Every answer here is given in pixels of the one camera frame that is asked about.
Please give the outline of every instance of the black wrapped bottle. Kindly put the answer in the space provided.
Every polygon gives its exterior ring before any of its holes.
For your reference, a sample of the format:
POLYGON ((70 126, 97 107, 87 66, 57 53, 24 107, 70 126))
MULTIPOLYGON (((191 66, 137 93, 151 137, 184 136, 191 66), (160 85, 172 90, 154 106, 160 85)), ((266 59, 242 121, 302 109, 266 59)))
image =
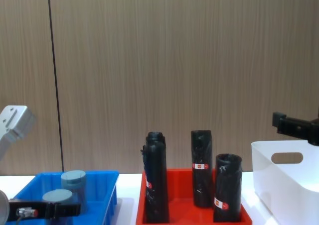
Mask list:
POLYGON ((194 204, 201 208, 211 208, 213 206, 213 154, 210 130, 191 132, 191 155, 194 204))
POLYGON ((166 143, 162 133, 148 133, 142 155, 147 180, 145 199, 147 223, 169 223, 166 143))
POLYGON ((235 154, 216 156, 214 222, 241 221, 241 161, 235 154))

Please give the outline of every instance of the gray cap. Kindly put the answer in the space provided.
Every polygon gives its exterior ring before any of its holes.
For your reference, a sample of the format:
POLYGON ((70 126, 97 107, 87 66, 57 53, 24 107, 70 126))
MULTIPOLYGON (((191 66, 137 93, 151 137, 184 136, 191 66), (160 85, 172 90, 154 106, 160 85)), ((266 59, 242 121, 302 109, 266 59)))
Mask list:
POLYGON ((0 224, 5 224, 9 217, 9 201, 5 193, 0 190, 0 224))
POLYGON ((86 174, 82 170, 72 170, 61 175, 61 185, 64 189, 79 189, 86 184, 86 174))
POLYGON ((72 192, 66 189, 56 189, 42 196, 46 202, 68 204, 72 202, 72 192))

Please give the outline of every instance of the sticker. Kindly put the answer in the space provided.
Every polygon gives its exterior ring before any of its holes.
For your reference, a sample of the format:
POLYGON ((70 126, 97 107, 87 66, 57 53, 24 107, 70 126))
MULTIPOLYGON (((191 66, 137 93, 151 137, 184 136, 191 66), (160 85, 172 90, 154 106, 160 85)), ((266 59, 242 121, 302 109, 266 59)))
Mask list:
POLYGON ((147 180, 146 180, 146 187, 148 187, 149 189, 152 189, 152 184, 149 183, 147 180))
POLYGON ((227 203, 219 201, 217 198, 214 199, 214 204, 222 210, 228 210, 229 206, 227 203))
POLYGON ((208 169, 208 164, 195 164, 193 163, 194 169, 208 169))

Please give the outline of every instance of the white table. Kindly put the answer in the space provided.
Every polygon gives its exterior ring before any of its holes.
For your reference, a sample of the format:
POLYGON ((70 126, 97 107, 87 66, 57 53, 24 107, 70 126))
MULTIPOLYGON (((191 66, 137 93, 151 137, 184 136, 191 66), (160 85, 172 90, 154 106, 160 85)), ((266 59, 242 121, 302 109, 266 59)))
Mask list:
MULTIPOLYGON (((34 176, 0 176, 0 190, 13 198, 34 176)), ((134 225, 139 205, 141 174, 120 174, 117 181, 118 204, 112 218, 113 225, 134 225)), ((254 192, 253 173, 242 177, 241 202, 255 225, 278 225, 270 211, 254 192)))

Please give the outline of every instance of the white plastic container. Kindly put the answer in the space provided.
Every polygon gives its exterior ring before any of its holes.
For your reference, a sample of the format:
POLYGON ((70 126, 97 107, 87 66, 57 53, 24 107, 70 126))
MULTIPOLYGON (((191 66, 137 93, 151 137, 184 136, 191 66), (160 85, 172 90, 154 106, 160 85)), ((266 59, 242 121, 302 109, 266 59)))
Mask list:
POLYGON ((256 194, 282 225, 319 225, 319 146, 306 140, 252 143, 256 194), (275 164, 275 153, 298 152, 299 164, 275 164))

